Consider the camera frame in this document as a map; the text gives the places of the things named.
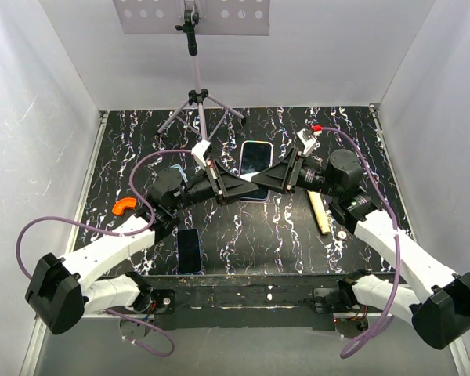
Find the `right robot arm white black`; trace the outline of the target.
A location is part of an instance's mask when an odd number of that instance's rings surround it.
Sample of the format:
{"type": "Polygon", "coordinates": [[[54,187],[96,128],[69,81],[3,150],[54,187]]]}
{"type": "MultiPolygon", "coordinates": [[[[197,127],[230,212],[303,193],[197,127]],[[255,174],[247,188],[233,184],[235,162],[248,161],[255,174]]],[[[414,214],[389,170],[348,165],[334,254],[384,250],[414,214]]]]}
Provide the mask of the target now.
{"type": "Polygon", "coordinates": [[[372,306],[407,322],[434,349],[444,349],[470,330],[470,273],[445,266],[401,230],[393,211],[381,208],[360,185],[363,169],[349,150],[336,150],[315,169],[300,151],[243,179],[280,193],[295,188],[331,197],[336,222],[373,248],[395,270],[393,282],[359,270],[340,280],[338,300],[348,311],[372,306]]]}

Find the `black phone without case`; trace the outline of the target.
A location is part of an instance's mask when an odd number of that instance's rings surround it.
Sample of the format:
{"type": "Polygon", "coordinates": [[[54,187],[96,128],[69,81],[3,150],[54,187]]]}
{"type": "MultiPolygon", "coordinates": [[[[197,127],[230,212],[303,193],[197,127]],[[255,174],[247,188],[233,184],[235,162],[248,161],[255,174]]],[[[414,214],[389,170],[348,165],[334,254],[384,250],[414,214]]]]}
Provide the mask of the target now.
{"type": "Polygon", "coordinates": [[[197,229],[180,230],[177,233],[178,264],[180,274],[201,271],[201,250],[197,229]]]}

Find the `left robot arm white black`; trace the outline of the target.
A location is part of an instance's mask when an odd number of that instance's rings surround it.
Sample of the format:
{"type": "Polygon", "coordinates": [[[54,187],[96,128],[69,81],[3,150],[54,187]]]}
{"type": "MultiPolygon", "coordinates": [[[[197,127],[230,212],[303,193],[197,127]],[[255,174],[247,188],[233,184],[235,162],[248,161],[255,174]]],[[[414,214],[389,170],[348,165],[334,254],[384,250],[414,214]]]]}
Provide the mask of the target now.
{"type": "Polygon", "coordinates": [[[208,161],[189,180],[178,169],[166,168],[158,173],[142,208],[117,229],[100,230],[98,240],[68,255],[41,257],[29,276],[25,299],[52,334],[69,331],[87,313],[118,306],[143,313],[150,307],[153,288],[142,277],[126,273],[104,280],[103,274],[171,234],[178,210],[212,198],[231,204],[257,188],[216,161],[208,161]]]}

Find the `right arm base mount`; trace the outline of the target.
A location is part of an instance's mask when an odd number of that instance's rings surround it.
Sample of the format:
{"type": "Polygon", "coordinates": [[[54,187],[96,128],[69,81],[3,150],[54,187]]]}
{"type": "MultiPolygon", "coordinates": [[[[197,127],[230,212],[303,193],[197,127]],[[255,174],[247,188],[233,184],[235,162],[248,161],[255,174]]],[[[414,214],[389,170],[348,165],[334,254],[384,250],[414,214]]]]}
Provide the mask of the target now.
{"type": "Polygon", "coordinates": [[[316,313],[353,313],[362,316],[365,313],[381,312],[380,309],[360,303],[352,293],[344,292],[339,287],[314,288],[311,295],[300,300],[299,304],[308,306],[316,313]]]}

